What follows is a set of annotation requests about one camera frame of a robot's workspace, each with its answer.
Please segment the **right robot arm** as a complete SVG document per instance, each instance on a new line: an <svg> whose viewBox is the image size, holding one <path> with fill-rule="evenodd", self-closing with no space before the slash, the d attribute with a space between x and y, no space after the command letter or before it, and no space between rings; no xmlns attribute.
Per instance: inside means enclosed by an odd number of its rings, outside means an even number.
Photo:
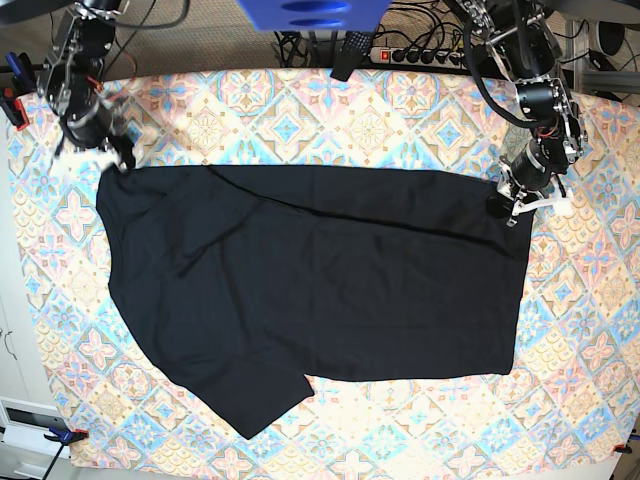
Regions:
<svg viewBox="0 0 640 480"><path fill-rule="evenodd" d="M116 155L123 172L136 167L124 100L106 96L102 76L115 43L118 1L76 1L65 12L37 78L37 94L58 119L65 144L76 151L97 149Z"/></svg>

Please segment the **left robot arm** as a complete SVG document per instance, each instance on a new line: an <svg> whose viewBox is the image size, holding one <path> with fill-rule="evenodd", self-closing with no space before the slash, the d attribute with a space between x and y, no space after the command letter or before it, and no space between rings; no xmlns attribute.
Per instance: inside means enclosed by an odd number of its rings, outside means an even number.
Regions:
<svg viewBox="0 0 640 480"><path fill-rule="evenodd" d="M536 1L462 1L464 60L486 104L531 138L512 160L502 158L489 213L516 225L544 207L569 212L573 194L561 178L581 158L588 135L561 67L562 50ZM479 68L486 53L515 87L522 112L512 114L489 93Z"/></svg>

